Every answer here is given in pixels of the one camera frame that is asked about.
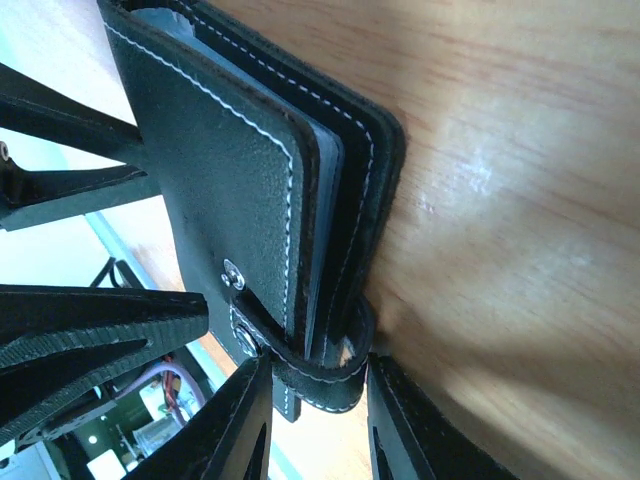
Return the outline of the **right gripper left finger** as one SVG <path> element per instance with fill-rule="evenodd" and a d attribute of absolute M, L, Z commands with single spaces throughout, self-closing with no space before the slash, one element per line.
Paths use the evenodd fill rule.
<path fill-rule="evenodd" d="M 128 479 L 266 479 L 273 419 L 271 362 L 250 358 L 180 432 Z"/>

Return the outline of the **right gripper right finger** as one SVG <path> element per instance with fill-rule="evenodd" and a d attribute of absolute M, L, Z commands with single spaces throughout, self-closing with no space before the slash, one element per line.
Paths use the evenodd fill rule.
<path fill-rule="evenodd" d="M 369 355 L 369 444 L 375 479 L 513 479 L 445 418 L 390 356 Z"/>

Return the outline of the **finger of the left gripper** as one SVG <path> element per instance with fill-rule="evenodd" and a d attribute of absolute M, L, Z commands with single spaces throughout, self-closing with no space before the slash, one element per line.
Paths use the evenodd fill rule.
<path fill-rule="evenodd" d="M 2 442 L 94 387 L 200 338 L 208 327 L 198 293 L 2 286 Z"/>
<path fill-rule="evenodd" d="M 1 143 L 1 228 L 30 228 L 160 194 L 140 169 L 147 159 L 137 127 L 91 109 L 1 66 L 1 127 L 118 161 L 90 170 L 32 171 Z"/>

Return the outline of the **black leather card holder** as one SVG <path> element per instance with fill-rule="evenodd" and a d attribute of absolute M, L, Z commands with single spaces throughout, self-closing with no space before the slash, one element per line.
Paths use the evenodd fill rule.
<path fill-rule="evenodd" d="M 273 358 L 275 408 L 359 402 L 363 283 L 405 158 L 400 123 L 204 1 L 103 1 L 185 287 L 235 362 Z"/>

